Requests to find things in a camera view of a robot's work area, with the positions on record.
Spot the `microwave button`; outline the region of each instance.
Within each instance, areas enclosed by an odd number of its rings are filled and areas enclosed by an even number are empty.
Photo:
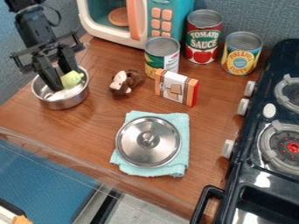
[[[153,29],[159,30],[160,27],[161,27],[161,23],[160,23],[160,21],[157,20],[157,19],[153,19],[153,20],[151,20],[151,27],[152,27]]]
[[[170,21],[172,19],[172,10],[163,10],[162,19]]]
[[[171,37],[171,35],[170,35],[170,33],[169,32],[167,32],[167,31],[164,31],[164,32],[162,32],[162,35],[161,36],[163,36],[163,37]]]
[[[159,8],[152,8],[151,9],[151,16],[153,17],[153,18],[160,18],[161,17],[161,9],[159,9]]]
[[[162,22],[162,30],[164,32],[170,32],[171,31],[171,22]]]
[[[156,30],[153,30],[152,32],[151,32],[151,36],[152,37],[159,37],[160,36],[160,31],[156,31]]]

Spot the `small box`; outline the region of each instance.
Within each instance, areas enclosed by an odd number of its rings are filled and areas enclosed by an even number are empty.
[[[193,107],[198,98],[198,86],[198,80],[163,69],[156,70],[156,95],[174,102]]]

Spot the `tomato sauce can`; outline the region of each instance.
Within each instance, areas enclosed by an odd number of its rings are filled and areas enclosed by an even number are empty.
[[[211,63],[217,57],[222,17],[214,10],[195,10],[187,20],[187,59],[197,64]]]
[[[221,66],[230,74],[247,75],[254,71],[263,41],[254,33],[237,31],[226,37]]]
[[[181,45],[174,38],[149,38],[145,45],[145,73],[155,79],[156,71],[162,68],[173,73],[178,72]]]

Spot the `stove knob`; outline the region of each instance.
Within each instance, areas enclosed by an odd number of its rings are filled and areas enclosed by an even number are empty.
[[[222,156],[224,158],[230,158],[233,152],[233,145],[234,145],[234,141],[233,140],[229,140],[227,139],[223,145],[222,148]]]
[[[249,80],[246,84],[244,95],[251,97],[254,93],[255,81]]]
[[[240,116],[244,116],[249,106],[249,100],[242,98],[239,103],[237,114]]]
[[[266,104],[266,106],[262,110],[262,115],[268,119],[274,117],[275,114],[276,114],[276,107],[272,103]]]

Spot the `burner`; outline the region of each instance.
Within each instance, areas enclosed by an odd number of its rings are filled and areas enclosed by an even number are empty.
[[[299,175],[299,126],[273,121],[259,136],[262,156],[278,169]]]
[[[275,87],[275,97],[281,105],[299,114],[299,78],[284,75]]]

